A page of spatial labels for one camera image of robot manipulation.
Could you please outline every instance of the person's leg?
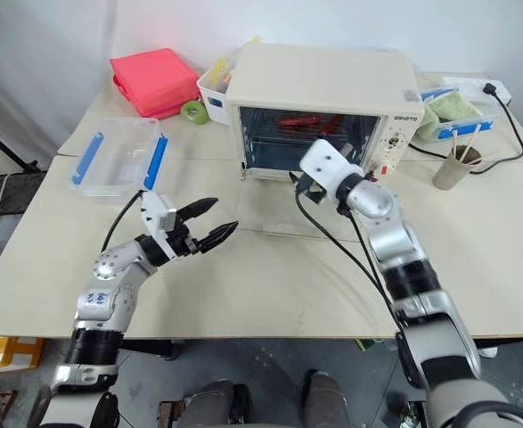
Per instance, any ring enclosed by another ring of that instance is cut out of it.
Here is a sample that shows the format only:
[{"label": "person's leg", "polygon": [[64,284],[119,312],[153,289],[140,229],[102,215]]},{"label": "person's leg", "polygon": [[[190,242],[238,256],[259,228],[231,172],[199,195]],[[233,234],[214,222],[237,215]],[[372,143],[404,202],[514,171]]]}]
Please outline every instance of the person's leg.
[{"label": "person's leg", "polygon": [[192,397],[177,428],[227,424],[232,403],[233,383],[230,381],[210,383]]},{"label": "person's leg", "polygon": [[310,378],[305,404],[305,428],[349,428],[347,402],[339,385],[324,372]]}]

